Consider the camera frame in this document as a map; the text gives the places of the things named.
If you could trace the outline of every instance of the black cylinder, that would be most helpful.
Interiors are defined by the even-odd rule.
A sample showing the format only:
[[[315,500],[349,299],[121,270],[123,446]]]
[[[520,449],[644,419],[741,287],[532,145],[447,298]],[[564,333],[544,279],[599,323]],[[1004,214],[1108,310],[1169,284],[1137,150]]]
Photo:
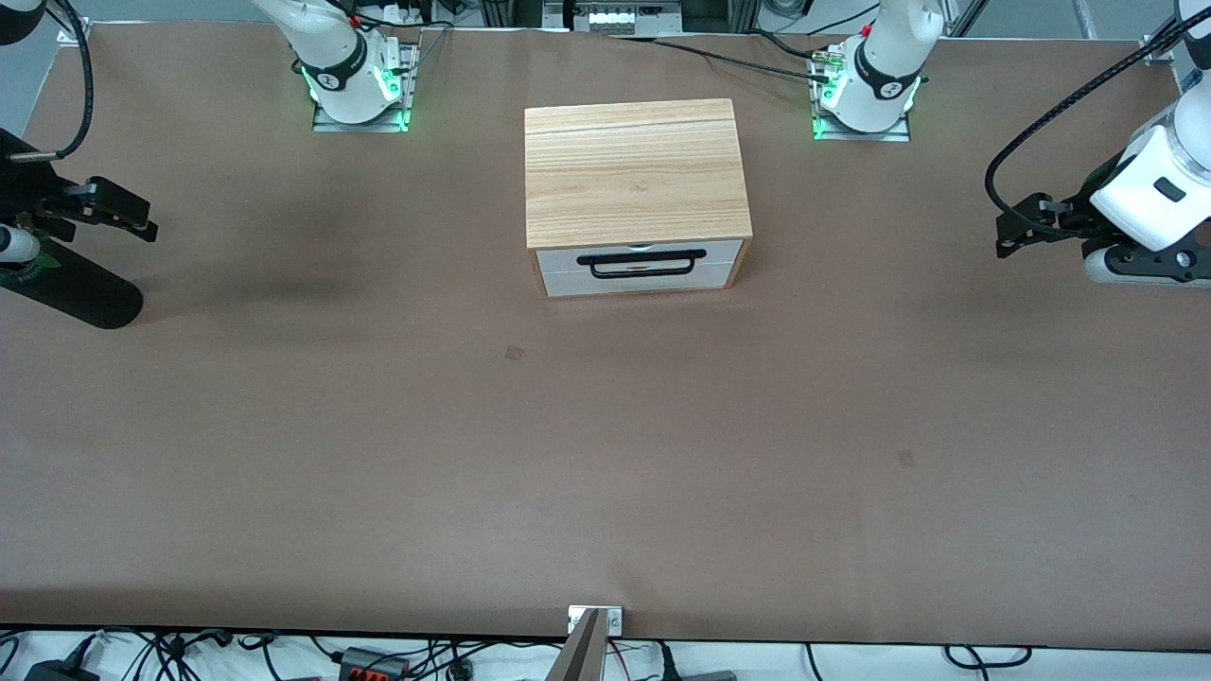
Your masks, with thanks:
[[[139,315],[143,294],[133,284],[57,241],[41,246],[19,271],[0,270],[0,286],[98,328],[119,328]]]

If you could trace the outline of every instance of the wood grain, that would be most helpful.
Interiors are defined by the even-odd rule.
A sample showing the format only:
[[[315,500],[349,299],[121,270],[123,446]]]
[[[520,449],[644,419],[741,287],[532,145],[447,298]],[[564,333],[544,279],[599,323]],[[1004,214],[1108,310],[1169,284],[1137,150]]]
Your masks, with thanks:
[[[730,99],[526,110],[530,248],[752,236]]]

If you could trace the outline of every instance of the drawer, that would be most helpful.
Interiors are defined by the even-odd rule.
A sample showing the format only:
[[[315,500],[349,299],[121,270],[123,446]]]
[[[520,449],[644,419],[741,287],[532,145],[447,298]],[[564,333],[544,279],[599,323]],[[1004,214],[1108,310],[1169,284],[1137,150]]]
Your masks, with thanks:
[[[632,246],[590,246],[586,248],[559,248],[552,251],[536,251],[538,267],[543,273],[568,271],[589,274],[590,265],[587,258],[604,256],[604,259],[621,261],[618,256],[636,256],[632,263],[602,262],[597,264],[598,271],[607,269],[671,269],[683,267],[687,263],[684,253],[695,253],[695,265],[731,263],[740,253],[744,239],[729,239],[724,241],[679,241],[673,244],[636,244]],[[670,253],[670,258],[656,259],[660,253]]]
[[[675,267],[685,269],[687,261]],[[681,291],[687,288],[723,288],[731,276],[734,263],[702,264],[695,262],[691,270],[683,274],[661,274],[643,276],[624,276],[618,279],[598,279],[589,268],[581,271],[543,273],[546,294],[551,298],[562,296],[591,296],[597,293],[629,293],[636,291]]]

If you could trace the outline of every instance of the black handle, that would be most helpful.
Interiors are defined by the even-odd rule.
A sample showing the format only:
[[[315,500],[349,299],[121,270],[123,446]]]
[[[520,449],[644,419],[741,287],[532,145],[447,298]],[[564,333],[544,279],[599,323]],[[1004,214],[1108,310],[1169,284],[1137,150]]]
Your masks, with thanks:
[[[685,251],[664,251],[658,253],[612,253],[609,256],[580,256],[578,265],[589,265],[589,271],[596,279],[636,279],[639,276],[679,276],[694,271],[694,263],[705,258],[706,251],[693,248]],[[683,268],[644,269],[636,271],[599,271],[597,265],[620,265],[627,263],[650,263],[656,261],[689,261]]]

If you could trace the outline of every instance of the white floor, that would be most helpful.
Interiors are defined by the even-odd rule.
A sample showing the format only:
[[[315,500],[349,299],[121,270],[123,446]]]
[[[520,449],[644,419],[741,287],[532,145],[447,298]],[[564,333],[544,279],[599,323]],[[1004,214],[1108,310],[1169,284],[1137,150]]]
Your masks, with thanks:
[[[0,677],[24,679],[27,669],[42,660],[63,659],[86,633],[48,631],[22,635],[22,645],[8,670]],[[85,669],[99,674],[104,681],[117,681],[143,647],[132,634],[110,634],[98,639],[90,648]],[[424,641],[391,639],[321,637],[326,648],[348,646],[367,647],[383,653],[424,647]],[[662,673],[659,648],[645,641],[619,641],[626,649],[622,656],[632,681]],[[682,676],[712,671],[733,671],[739,681],[814,681],[808,666],[805,648],[798,643],[695,643],[670,642],[677,669]],[[952,666],[934,646],[845,646],[814,645],[816,663],[823,681],[978,681],[976,671]],[[1014,659],[1021,651],[980,648],[986,662]],[[7,647],[0,647],[0,663]],[[274,666],[283,680],[335,680],[338,668],[311,645],[306,637],[285,636],[270,647]],[[520,681],[545,679],[558,654],[553,647],[512,648],[495,646],[476,653],[474,679],[480,681]],[[964,659],[963,651],[955,657]],[[271,677],[260,651],[243,651],[236,645],[218,648],[202,643],[190,648],[190,666],[202,681],[266,680]],[[157,664],[148,664],[142,679],[153,681]],[[1211,653],[1154,653],[1119,651],[1035,649],[1025,665],[991,670],[991,681],[1125,681],[1125,680],[1207,680],[1211,679]],[[626,681],[614,656],[608,656],[604,681]]]

